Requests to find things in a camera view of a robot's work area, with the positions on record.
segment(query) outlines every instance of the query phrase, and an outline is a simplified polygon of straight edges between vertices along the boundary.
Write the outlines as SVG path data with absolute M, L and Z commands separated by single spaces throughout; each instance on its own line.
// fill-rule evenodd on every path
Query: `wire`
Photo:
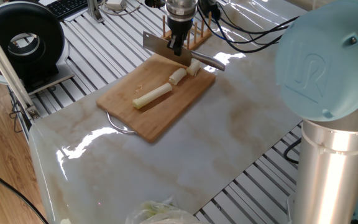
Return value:
M 6 187 L 9 190 L 11 190 L 20 199 L 22 199 L 24 201 L 24 203 L 26 203 L 35 212 L 35 214 L 41 219 L 43 224 L 48 224 L 48 221 L 42 216 L 40 211 L 38 211 L 38 209 L 29 201 L 29 199 L 27 199 L 24 195 L 22 195 L 18 190 L 16 190 L 14 187 L 9 185 L 7 182 L 2 180 L 2 178 L 0 178 L 0 184 L 2 184 L 4 187 Z
M 107 0 L 103 0 L 102 1 L 102 3 L 101 3 L 101 7 L 100 7 L 100 9 L 103 11 L 103 12 L 105 12 L 106 14 L 109 14 L 109 15 L 111 15 L 111 16 L 125 16 L 125 15 L 129 15 L 129 14 L 131 14 L 131 13 L 133 13 L 133 12 L 136 12 L 139 8 L 140 8 L 140 4 L 134 9 L 134 10 L 132 10 L 131 12 L 127 12 L 127 13 L 123 13 L 123 14 L 121 14 L 120 12 L 123 12 L 125 9 L 126 9 L 126 6 L 125 6 L 125 8 L 123 9 L 123 10 L 121 10 L 121 11 L 117 11 L 115 8 L 112 8 L 112 7 L 110 7 L 110 6 L 108 6 L 107 4 Z
M 242 32 L 245 32 L 247 34 L 265 34 L 265 33 L 271 33 L 271 32 L 276 32 L 276 31 L 280 31 L 280 30 L 285 30 L 286 28 L 288 28 L 288 26 L 285 26 L 285 27 L 281 27 L 281 26 L 284 26 L 285 24 L 289 23 L 289 22 L 285 22 L 284 24 L 280 24 L 276 27 L 274 27 L 273 29 L 270 29 L 270 30 L 265 30 L 265 31 L 259 31 L 259 32 L 252 32 L 252 31 L 248 31 L 248 30 L 244 30 L 243 28 L 237 26 L 233 21 L 231 21 L 230 17 L 227 16 L 226 14 L 226 11 L 224 10 L 222 4 L 220 4 L 219 2 L 216 2 L 220 8 L 222 9 L 224 15 L 226 16 L 226 18 L 229 20 L 229 22 L 231 23 L 228 23 L 227 21 L 225 21 L 223 18 L 221 18 L 221 20 L 226 23 L 228 26 L 232 27 L 232 28 L 235 28 L 239 31 L 242 31 Z
M 294 143 L 292 143 L 285 151 L 284 151 L 284 159 L 288 162 L 292 162 L 294 164 L 299 164 L 298 161 L 291 159 L 288 157 L 288 153 L 295 148 L 297 145 L 299 145 L 299 143 L 301 143 L 302 138 L 299 138 L 298 140 L 296 140 Z
M 269 43 L 266 43 L 266 44 L 258 43 L 258 42 L 256 42 L 256 40 L 262 38 L 263 36 L 265 36 L 265 35 L 267 35 L 267 34 L 269 34 L 269 33 L 271 33 L 271 32 L 275 32 L 275 31 L 279 31 L 279 30 L 284 30 L 284 29 L 288 28 L 288 26 L 285 26 L 285 27 L 283 27 L 283 26 L 286 25 L 286 24 L 288 24 L 288 23 L 290 23 L 290 22 L 293 22 L 295 19 L 298 18 L 298 17 L 294 17 L 294 18 L 292 18 L 292 19 L 290 19 L 290 20 L 288 20 L 288 21 L 286 21 L 286 22 L 283 22 L 282 24 L 277 25 L 276 27 L 274 27 L 274 28 L 272 28 L 272 29 L 270 29 L 270 30 L 265 30 L 265 31 L 262 31 L 262 32 L 251 32 L 251 31 L 248 31 L 248 30 L 244 30 L 244 29 L 242 29 L 241 27 L 235 25 L 235 24 L 233 23 L 233 21 L 231 21 L 230 18 L 227 16 L 227 14 L 226 14 L 225 10 L 223 9 L 222 5 L 221 5 L 220 3 L 218 3 L 218 4 L 220 5 L 221 9 L 223 10 L 223 13 L 226 15 L 226 17 L 229 19 L 229 21 L 230 21 L 232 24 L 228 23 L 228 22 L 225 21 L 223 18 L 220 18 L 220 20 L 222 20 L 224 23 L 226 23 L 227 25 L 233 27 L 233 28 L 236 29 L 236 30 L 239 30 L 239 31 L 242 31 L 242 32 L 245 32 L 245 33 L 249 34 L 249 37 L 250 37 L 251 40 L 248 40 L 248 41 L 232 41 L 232 40 L 229 40 L 229 39 L 224 35 L 224 32 L 223 32 L 223 30 L 222 30 L 222 28 L 221 28 L 220 23 L 219 23 L 218 20 L 213 16 L 213 18 L 214 18 L 214 23 L 219 27 L 219 31 L 220 31 L 220 32 L 222 33 L 222 35 L 223 35 L 223 36 L 220 36 L 219 34 L 215 33 L 215 32 L 212 30 L 212 28 L 210 28 L 210 26 L 206 23 L 205 18 L 204 18 L 204 16 L 203 16 L 202 13 L 201 13 L 201 10 L 198 10 L 198 13 L 200 14 L 200 16 L 201 16 L 202 20 L 204 21 L 204 23 L 206 24 L 207 28 L 208 28 L 215 36 L 219 37 L 219 38 L 222 39 L 222 40 L 225 40 L 234 50 L 239 51 L 239 52 L 242 52 L 242 53 L 254 53 L 254 52 L 258 52 L 258 51 L 263 50 L 263 49 L 265 49 L 265 48 L 267 48 L 267 47 L 269 47 L 269 46 L 271 46 L 271 45 L 273 45 L 273 44 L 277 44 L 277 43 L 278 43 L 277 41 L 281 38 L 281 36 L 277 37 L 275 40 L 273 40 L 273 41 L 271 41 L 271 42 L 269 42 Z M 253 37 L 251 36 L 251 34 L 261 34 L 261 35 L 258 36 L 258 37 L 256 37 L 256 38 L 253 38 Z M 255 49 L 255 50 L 241 50 L 241 49 L 237 48 L 236 46 L 232 45 L 232 44 L 248 44 L 248 43 L 251 43 L 251 42 L 253 42 L 253 43 L 255 43 L 255 44 L 258 44 L 258 45 L 263 45 L 263 47 L 260 47 L 260 48 Z
M 269 46 L 275 44 L 276 41 L 280 40 L 280 38 L 281 38 L 281 35 L 280 35 L 280 36 L 278 36 L 276 39 L 274 39 L 273 41 L 271 41 L 271 42 L 267 43 L 266 45 L 264 45 L 263 47 L 259 47 L 259 48 L 254 49 L 254 50 L 241 50 L 240 48 L 238 48 L 238 47 L 234 46 L 232 43 L 230 43 L 230 41 L 227 39 L 226 35 L 224 34 L 224 32 L 223 32 L 223 30 L 222 30 L 222 27 L 221 27 L 219 21 L 218 21 L 217 19 L 215 19 L 215 22 L 216 22 L 216 24 L 218 25 L 218 28 L 219 28 L 219 30 L 221 31 L 221 33 L 222 33 L 222 35 L 223 35 L 223 37 L 224 37 L 224 40 L 227 42 L 227 44 L 229 44 L 230 47 L 233 48 L 234 50 L 236 50 L 236 51 L 238 51 L 238 52 L 240 52 L 240 53 L 244 53 L 244 54 L 255 53 L 255 52 L 261 51 L 261 50 L 263 50 L 263 49 L 266 49 L 267 47 L 269 47 Z
M 19 100 L 15 100 L 15 98 L 13 97 L 13 92 L 10 89 L 8 89 L 8 90 L 9 90 L 9 95 L 11 96 L 12 101 L 14 102 L 13 105 L 12 105 L 12 110 L 9 113 L 9 117 L 11 119 L 13 119 L 13 123 L 14 123 L 13 130 L 14 130 L 14 132 L 15 133 L 21 133 L 23 131 L 23 129 L 18 130 L 18 131 L 16 130 L 17 119 L 19 118 L 17 116 L 17 114 L 21 113 L 22 115 L 24 115 L 23 112 L 22 112 L 22 110 L 24 111 L 24 109 L 23 109 L 22 105 L 20 104 Z M 19 105 L 19 107 L 20 107 L 18 111 L 15 110 L 17 105 Z
M 208 25 L 208 23 L 205 21 L 205 18 L 204 18 L 204 16 L 202 15 L 201 10 L 198 10 L 198 14 L 201 16 L 201 18 L 202 18 L 202 20 L 204 21 L 204 24 L 206 25 L 206 27 L 207 27 L 216 37 L 219 37 L 219 38 L 222 39 L 222 40 L 227 40 L 227 39 L 225 39 L 224 37 L 222 37 L 221 35 L 215 33 L 214 30 L 212 30 L 212 28 L 211 28 L 211 27 Z M 262 34 L 261 36 L 258 36 L 258 37 L 256 37 L 256 38 L 252 38 L 252 37 L 251 37 L 251 40 L 248 40 L 248 41 L 232 41 L 232 40 L 227 40 L 227 41 L 229 41 L 230 43 L 233 43 L 233 44 L 248 44 L 248 43 L 251 43 L 251 42 L 255 42 L 255 40 L 257 40 L 257 39 L 259 39 L 259 38 L 261 38 L 261 37 L 263 37 L 263 36 L 265 36 L 265 35 L 267 35 L 267 34 Z
M 262 38 L 263 36 L 265 36 L 265 35 L 267 35 L 267 34 L 269 34 L 269 33 L 271 33 L 271 32 L 275 32 L 275 30 L 279 29 L 281 26 L 284 26 L 285 24 L 288 24 L 288 23 L 290 23 L 290 22 L 293 22 L 295 19 L 298 18 L 298 17 L 294 17 L 294 18 L 292 18 L 292 19 L 290 19 L 290 20 L 288 20 L 288 21 L 286 21 L 286 22 L 284 22 L 284 23 L 282 23 L 282 24 L 277 25 L 276 27 L 273 27 L 273 28 L 270 29 L 270 30 L 266 30 L 266 31 L 264 31 L 264 33 L 263 33 L 262 35 L 260 35 L 260 36 L 258 36 L 258 37 L 256 37 L 256 38 L 253 38 L 253 37 L 250 35 L 251 40 L 248 40 L 248 41 L 232 41 L 232 40 L 227 39 L 227 37 L 224 35 L 223 30 L 221 29 L 221 26 L 220 26 L 219 22 L 218 22 L 216 19 L 215 19 L 215 22 L 214 22 L 214 23 L 216 23 L 216 24 L 218 25 L 219 30 L 221 31 L 223 37 L 220 36 L 219 34 L 215 33 L 214 30 L 212 30 L 212 28 L 211 28 L 211 27 L 208 25 L 208 23 L 206 22 L 206 20 L 205 20 L 205 18 L 204 18 L 204 15 L 201 13 L 201 10 L 198 10 L 198 13 L 199 13 L 199 15 L 201 16 L 202 20 L 204 21 L 204 24 L 207 26 L 207 28 L 208 28 L 215 36 L 219 37 L 219 38 L 222 39 L 222 40 L 225 40 L 233 49 L 235 49 L 235 50 L 237 50 L 237 51 L 239 51 L 239 52 L 242 52 L 242 53 L 254 53 L 254 52 L 258 52 L 258 51 L 260 51 L 260 50 L 263 50 L 263 49 L 267 48 L 267 47 L 270 46 L 270 45 L 276 44 L 276 43 L 277 43 L 277 40 L 279 40 L 279 39 L 281 38 L 281 36 L 278 37 L 278 38 L 276 38 L 274 41 L 271 41 L 271 42 L 269 42 L 269 43 L 267 43 L 267 44 L 257 43 L 256 40 Z M 251 43 L 251 42 L 254 42 L 254 43 L 259 44 L 259 45 L 264 45 L 264 46 L 261 47 L 261 48 L 259 48 L 259 49 L 246 51 L 246 50 L 238 49 L 237 47 L 235 47 L 235 46 L 232 45 L 232 44 L 248 44 L 248 43 Z
M 12 112 L 9 113 L 9 117 L 10 117 L 11 119 L 13 119 L 13 123 L 14 123 L 13 130 L 14 130 L 15 133 L 21 133 L 21 132 L 23 131 L 23 129 L 16 131 L 16 124 L 17 124 L 17 119 L 18 119 L 17 114 L 18 114 L 18 113 L 22 113 L 21 110 L 19 110 L 19 111 L 16 111 L 16 110 L 15 110 L 16 105 L 18 105 L 18 104 L 19 104 L 19 101 L 16 101 L 16 102 L 13 104 L 13 106 L 12 106 Z

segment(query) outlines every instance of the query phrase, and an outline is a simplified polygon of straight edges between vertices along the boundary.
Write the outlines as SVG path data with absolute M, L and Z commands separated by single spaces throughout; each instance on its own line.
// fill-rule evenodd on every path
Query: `marble table surface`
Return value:
M 225 8 L 250 30 L 305 13 L 282 0 L 231 1 Z M 37 120 L 30 150 L 48 221 L 124 223 L 142 202 L 171 195 L 181 209 L 197 212 L 301 121 L 275 84 L 276 49 L 240 54 L 208 39 L 198 51 L 224 62 L 226 71 L 206 67 L 215 84 L 153 144 L 117 132 L 96 106 L 120 80 Z

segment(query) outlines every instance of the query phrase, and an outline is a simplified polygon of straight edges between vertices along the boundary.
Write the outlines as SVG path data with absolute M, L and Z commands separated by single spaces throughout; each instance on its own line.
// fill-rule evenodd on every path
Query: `plastic bag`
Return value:
M 148 201 L 128 215 L 125 224 L 205 224 L 192 214 L 176 208 L 173 197 L 158 203 Z

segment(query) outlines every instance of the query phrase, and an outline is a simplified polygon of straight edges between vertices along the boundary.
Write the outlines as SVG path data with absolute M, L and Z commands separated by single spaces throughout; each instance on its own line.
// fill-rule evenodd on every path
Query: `metal ring handle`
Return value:
M 118 128 L 115 124 L 112 123 L 111 119 L 110 119 L 110 114 L 108 111 L 105 111 L 107 113 L 107 118 L 111 124 L 111 126 L 113 128 L 115 128 L 116 130 L 118 130 L 119 132 L 121 133 L 124 133 L 124 134 L 137 134 L 136 131 L 128 131 L 128 130 L 125 130 L 125 129 L 121 129 L 121 128 Z
M 327 152 L 327 153 L 338 154 L 338 155 L 343 155 L 343 156 L 356 156 L 356 155 L 358 155 L 358 150 L 357 151 L 338 151 L 338 150 L 330 149 L 328 147 L 325 147 L 325 146 L 322 146 L 322 145 L 319 145 L 319 144 L 315 143 L 314 141 L 312 141 L 305 134 L 305 131 L 303 130 L 303 126 L 302 126 L 302 138 L 304 140 L 306 140 L 312 146 L 317 147 L 317 149 L 318 149 L 320 154 L 323 154 L 323 153 Z

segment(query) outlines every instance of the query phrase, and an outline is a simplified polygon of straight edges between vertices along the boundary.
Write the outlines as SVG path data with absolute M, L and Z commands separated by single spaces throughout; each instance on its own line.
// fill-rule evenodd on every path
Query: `white vegetable stalk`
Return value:
M 172 83 L 172 85 L 177 85 L 186 74 L 184 68 L 179 68 L 169 77 L 169 82 Z
M 143 106 L 149 104 L 151 101 L 157 99 L 158 97 L 168 93 L 169 91 L 172 91 L 172 86 L 169 83 L 166 83 L 155 90 L 150 91 L 149 93 L 146 93 L 144 96 L 134 99 L 132 101 L 132 104 L 136 109 L 141 109 Z
M 201 68 L 201 62 L 199 60 L 194 60 L 194 62 L 192 62 L 191 65 L 186 69 L 186 72 L 189 75 L 195 76 L 200 68 Z

